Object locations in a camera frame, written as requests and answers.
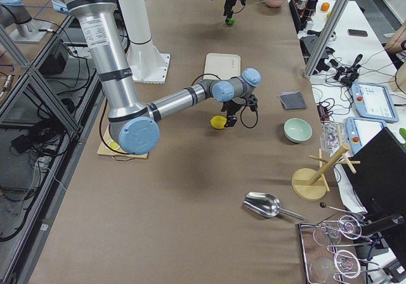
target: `green object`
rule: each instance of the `green object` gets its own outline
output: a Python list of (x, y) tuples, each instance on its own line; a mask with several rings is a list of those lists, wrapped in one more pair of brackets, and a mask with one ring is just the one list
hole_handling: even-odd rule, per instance
[(401, 127), (399, 129), (399, 134), (401, 135), (401, 137), (406, 141), (406, 129)]
[(226, 24), (229, 25), (229, 26), (232, 26), (234, 23), (235, 23), (234, 18), (231, 18), (231, 19), (227, 19), (227, 20), (226, 20)]
[(300, 118), (291, 118), (285, 122), (284, 132), (287, 139), (294, 143), (302, 143), (311, 138), (311, 126)]

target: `scoop handle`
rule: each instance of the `scoop handle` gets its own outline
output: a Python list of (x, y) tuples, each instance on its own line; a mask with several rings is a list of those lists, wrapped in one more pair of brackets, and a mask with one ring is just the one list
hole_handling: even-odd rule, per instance
[(279, 213), (283, 213), (283, 214), (286, 214), (287, 216), (295, 217), (296, 219), (301, 219), (301, 220), (305, 219), (305, 217), (302, 216), (301, 214), (298, 214), (298, 213), (295, 213), (295, 212), (292, 212), (292, 211), (289, 211), (289, 210), (286, 210), (283, 208), (280, 208)]

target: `white table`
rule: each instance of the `white table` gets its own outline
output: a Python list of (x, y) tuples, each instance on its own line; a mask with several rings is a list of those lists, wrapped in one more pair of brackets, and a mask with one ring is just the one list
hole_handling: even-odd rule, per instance
[[(309, 24), (306, 29), (300, 31), (298, 37), (307, 36), (306, 32), (308, 29), (315, 31), (321, 31), (327, 21), (326, 12), (320, 10), (323, 2), (330, 3), (329, 11), (331, 11), (335, 1), (319, 0), (317, 3), (317, 8), (315, 11), (315, 16), (313, 16), (313, 23)], [(368, 33), (367, 37), (355, 37), (348, 35), (348, 29), (359, 29), (366, 30)], [(364, 17), (360, 8), (355, 1), (350, 1), (347, 4), (343, 15), (338, 22), (336, 29), (336, 40), (328, 43), (328, 46), (335, 49), (334, 56), (340, 63), (345, 65), (352, 65), (355, 58), (359, 54), (363, 54), (363, 58), (360, 62), (362, 68), (360, 69), (359, 82), (369, 82), (380, 84), (383, 82), (388, 82), (393, 80), (396, 73), (396, 68), (391, 64), (389, 56), (384, 51), (379, 39), (375, 35), (373, 29), (370, 27), (368, 21)], [(352, 106), (351, 109), (347, 109), (350, 104), (348, 101), (343, 101), (343, 89), (340, 87), (327, 87), (326, 78), (331, 77), (328, 81), (334, 81), (332, 78), (333, 74), (336, 73), (335, 69), (330, 69), (328, 72), (323, 72), (319, 75), (313, 75), (310, 77), (310, 82), (313, 85), (313, 94), (315, 101), (323, 101), (326, 98), (334, 98), (337, 104), (343, 107), (337, 106), (334, 108), (334, 112), (343, 115), (334, 115), (333, 120), (336, 122), (344, 122), (347, 117), (354, 116), (359, 117), (355, 107)], [(388, 84), (386, 84), (391, 94), (396, 94), (402, 97), (406, 96), (400, 92), (393, 92)], [(393, 102), (395, 104), (406, 103), (406, 100), (397, 96), (392, 96)], [(398, 138), (400, 142), (404, 142), (402, 137), (399, 135), (398, 131), (400, 127), (406, 127), (406, 107), (399, 106), (396, 107), (396, 111), (400, 118), (399, 122), (395, 124), (388, 124), (390, 131)], [(353, 189), (346, 177), (345, 172), (341, 166), (337, 167), (341, 173), (341, 181), (339, 183), (340, 194), (345, 206), (350, 210), (359, 212), (363, 210), (363, 207), (359, 206), (359, 203), (353, 195)], [(372, 261), (385, 266), (387, 263), (395, 258), (393, 252), (390, 250), (387, 254), (375, 256)], [(374, 283), (380, 283), (386, 277), (383, 271), (370, 273)]]

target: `gray cloth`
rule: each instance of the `gray cloth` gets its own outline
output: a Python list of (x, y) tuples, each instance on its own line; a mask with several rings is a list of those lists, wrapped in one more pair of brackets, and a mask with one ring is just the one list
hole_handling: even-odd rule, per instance
[(307, 108), (303, 95), (300, 91), (283, 92), (279, 95), (285, 110), (299, 110)]

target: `blue and white tablet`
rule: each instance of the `blue and white tablet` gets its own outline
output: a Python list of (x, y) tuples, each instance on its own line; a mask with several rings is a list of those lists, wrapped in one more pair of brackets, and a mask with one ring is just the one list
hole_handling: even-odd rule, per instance
[(386, 123), (381, 119), (368, 119), (361, 117), (348, 117), (346, 120), (346, 132), (353, 154), (362, 149), (376, 134), (379, 133)]
[(351, 86), (355, 109), (361, 117), (398, 122), (391, 96), (386, 86), (354, 82)]

